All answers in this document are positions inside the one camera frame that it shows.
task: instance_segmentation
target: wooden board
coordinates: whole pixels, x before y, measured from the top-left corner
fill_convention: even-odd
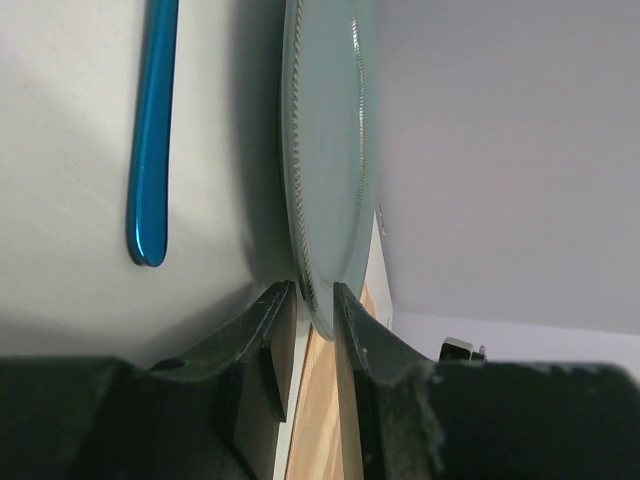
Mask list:
[[[375,317],[375,306],[366,285],[360,301]],[[312,328],[285,478],[342,480],[342,460],[335,347]]]

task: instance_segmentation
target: gray wall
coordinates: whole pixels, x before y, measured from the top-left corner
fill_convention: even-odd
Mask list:
[[[640,333],[640,2],[377,7],[395,311]]]

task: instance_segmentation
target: plate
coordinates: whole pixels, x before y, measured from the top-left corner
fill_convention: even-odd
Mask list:
[[[370,0],[290,0],[283,46],[283,176],[312,321],[333,339],[333,284],[364,284],[377,188]]]

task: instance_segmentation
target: wood surface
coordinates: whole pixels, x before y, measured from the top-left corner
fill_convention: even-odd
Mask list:
[[[366,285],[360,301],[375,317],[375,305]],[[345,478],[335,347],[313,328],[309,332],[285,478]]]

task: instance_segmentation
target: metallic blue utensil handle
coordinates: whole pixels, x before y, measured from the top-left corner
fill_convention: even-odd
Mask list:
[[[151,0],[131,159],[127,243],[138,264],[167,252],[169,140],[178,0]]]

